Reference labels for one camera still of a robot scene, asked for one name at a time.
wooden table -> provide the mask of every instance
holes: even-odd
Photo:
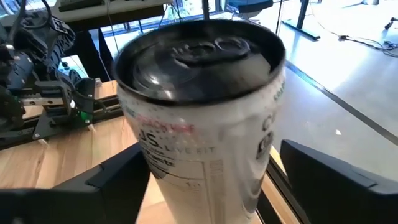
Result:
[[[96,89],[95,98],[116,94],[116,82]],[[40,114],[41,108],[29,108],[26,117]],[[48,140],[44,146],[30,142],[0,151],[0,188],[51,188],[109,159],[137,142],[124,117],[95,125],[95,132],[82,129]],[[279,153],[271,156],[283,168]],[[282,223],[299,223],[268,175],[262,189]],[[174,223],[153,176],[146,190],[137,223]],[[260,224],[258,219],[253,223]]]

can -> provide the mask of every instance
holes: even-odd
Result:
[[[229,20],[157,29],[118,55],[121,107],[177,223],[250,223],[284,61],[278,36]]]

pull tab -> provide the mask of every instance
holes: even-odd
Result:
[[[212,42],[189,43],[173,48],[172,57],[188,66],[204,66],[239,60],[249,51],[250,46],[245,40],[222,37]]]

can rim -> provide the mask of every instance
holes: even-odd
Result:
[[[230,20],[217,19],[217,20],[212,20],[212,21],[230,21]],[[192,23],[192,22],[204,22],[204,21],[185,21],[185,22],[181,22],[181,23]],[[233,22],[246,24],[246,25],[248,24],[248,22],[244,22],[244,21],[233,21]],[[172,24],[172,25],[169,25],[167,27],[178,26],[181,23]],[[195,106],[195,105],[202,105],[203,106],[203,105],[213,105],[213,104],[217,104],[217,103],[224,103],[224,102],[227,102],[227,101],[232,101],[232,100],[235,100],[237,98],[241,98],[241,97],[246,96],[248,94],[254,93],[254,92],[264,88],[265,86],[269,85],[270,83],[272,83],[275,80],[275,78],[278,76],[278,74],[282,71],[282,69],[284,67],[284,64],[285,64],[285,61],[286,61],[286,50],[284,48],[282,40],[277,35],[275,35],[273,32],[271,32],[269,29],[267,29],[267,28],[265,28],[265,27],[263,27],[263,26],[261,26],[259,24],[252,24],[252,25],[258,26],[263,31],[267,32],[269,35],[274,36],[275,40],[278,41],[279,42],[278,44],[280,44],[280,46],[282,46],[282,48],[283,48],[282,49],[283,50],[282,60],[269,73],[268,81],[266,81],[263,85],[258,86],[257,88],[253,88],[253,89],[251,89],[249,91],[244,91],[244,92],[239,93],[239,94],[235,94],[235,95],[231,95],[231,96],[227,96],[227,97],[223,96],[223,97],[220,97],[220,98],[213,98],[213,99],[210,99],[210,100],[206,99],[206,100],[172,101],[172,100],[164,100],[164,99],[159,99],[159,98],[153,98],[153,97],[147,96],[145,94],[142,94],[140,91],[137,91],[137,90],[131,88],[129,85],[125,84],[125,82],[122,79],[122,77],[120,77],[118,75],[118,72],[116,72],[117,71],[117,67],[118,67],[119,59],[123,56],[123,53],[125,53],[125,51],[128,48],[128,46],[130,46],[131,44],[136,42],[137,39],[140,39],[140,37],[138,37],[138,38],[130,41],[129,43],[127,43],[125,45],[125,47],[123,47],[123,49],[120,51],[120,53],[116,57],[115,62],[113,63],[112,72],[113,72],[113,76],[114,76],[115,80],[118,83],[118,88],[122,88],[124,91],[134,95],[136,98],[138,98],[138,99],[140,99],[142,101],[145,101],[147,103],[152,103],[152,104],[155,104],[155,105],[160,105],[160,106]],[[162,29],[152,30],[152,31],[148,32],[147,34],[153,34],[153,33],[159,32],[160,30],[162,30]]]

white can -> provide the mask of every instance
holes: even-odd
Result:
[[[188,28],[201,32],[187,37]],[[284,57],[273,33],[236,21],[169,26],[121,52],[119,100],[177,223],[250,223]]]

